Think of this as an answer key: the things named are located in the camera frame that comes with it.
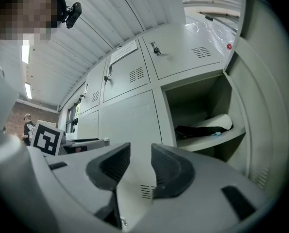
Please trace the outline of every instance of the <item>ceiling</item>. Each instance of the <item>ceiling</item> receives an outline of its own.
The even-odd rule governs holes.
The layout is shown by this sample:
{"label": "ceiling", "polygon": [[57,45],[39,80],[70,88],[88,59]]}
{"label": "ceiling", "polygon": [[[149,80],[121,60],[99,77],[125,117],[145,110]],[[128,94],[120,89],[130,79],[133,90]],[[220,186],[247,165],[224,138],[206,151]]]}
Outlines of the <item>ceiling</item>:
{"label": "ceiling", "polygon": [[21,46],[0,43],[0,65],[6,81],[26,97],[31,84],[33,100],[60,105],[89,70],[117,46],[151,28],[185,23],[182,0],[66,0],[82,4],[82,15],[72,29],[62,25],[46,44],[31,47],[28,65]]}

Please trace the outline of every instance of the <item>brick wall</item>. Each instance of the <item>brick wall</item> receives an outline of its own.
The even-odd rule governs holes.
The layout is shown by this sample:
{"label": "brick wall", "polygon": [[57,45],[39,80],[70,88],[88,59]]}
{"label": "brick wall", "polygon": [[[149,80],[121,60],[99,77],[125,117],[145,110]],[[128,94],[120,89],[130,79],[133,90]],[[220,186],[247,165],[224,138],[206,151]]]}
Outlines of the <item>brick wall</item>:
{"label": "brick wall", "polygon": [[5,125],[7,133],[17,133],[19,136],[22,135],[24,127],[23,118],[26,113],[31,114],[31,119],[34,124],[37,123],[37,120],[42,120],[55,123],[56,128],[58,126],[59,114],[43,111],[26,104],[16,102]]}

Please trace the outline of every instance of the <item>person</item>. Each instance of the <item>person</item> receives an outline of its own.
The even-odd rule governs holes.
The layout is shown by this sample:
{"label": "person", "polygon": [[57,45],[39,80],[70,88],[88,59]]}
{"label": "person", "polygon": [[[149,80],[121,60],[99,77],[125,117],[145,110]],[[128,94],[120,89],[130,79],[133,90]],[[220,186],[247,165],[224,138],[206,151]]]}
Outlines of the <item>person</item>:
{"label": "person", "polygon": [[24,35],[47,32],[65,15],[65,0],[0,0],[0,40],[22,41]]}
{"label": "person", "polygon": [[27,146],[30,146],[32,138],[33,138],[33,133],[35,129],[35,125],[33,124],[31,120],[31,115],[29,113],[24,115],[25,124],[24,124],[24,130],[23,134],[21,136],[21,139],[24,141],[24,143]]}

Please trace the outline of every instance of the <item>ceiling light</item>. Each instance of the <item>ceiling light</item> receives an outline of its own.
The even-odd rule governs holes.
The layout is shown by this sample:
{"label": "ceiling light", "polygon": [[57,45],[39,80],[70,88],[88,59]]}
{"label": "ceiling light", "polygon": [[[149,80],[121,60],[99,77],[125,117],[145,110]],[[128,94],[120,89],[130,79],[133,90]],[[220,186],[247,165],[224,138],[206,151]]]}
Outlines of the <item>ceiling light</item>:
{"label": "ceiling light", "polygon": [[22,61],[28,64],[29,57],[30,57],[30,46],[22,46]]}
{"label": "ceiling light", "polygon": [[26,86],[27,97],[29,99],[32,99],[30,84],[29,83],[25,83],[25,86]]}

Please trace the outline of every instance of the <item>white label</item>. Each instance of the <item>white label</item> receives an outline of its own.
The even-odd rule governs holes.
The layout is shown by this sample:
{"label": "white label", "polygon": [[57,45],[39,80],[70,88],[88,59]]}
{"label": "white label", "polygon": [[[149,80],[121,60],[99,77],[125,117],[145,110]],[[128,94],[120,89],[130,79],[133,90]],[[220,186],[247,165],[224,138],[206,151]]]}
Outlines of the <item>white label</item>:
{"label": "white label", "polygon": [[112,53],[110,65],[125,57],[127,54],[135,51],[137,48],[138,47],[136,46],[136,40],[128,43],[126,46],[121,47],[120,49]]}

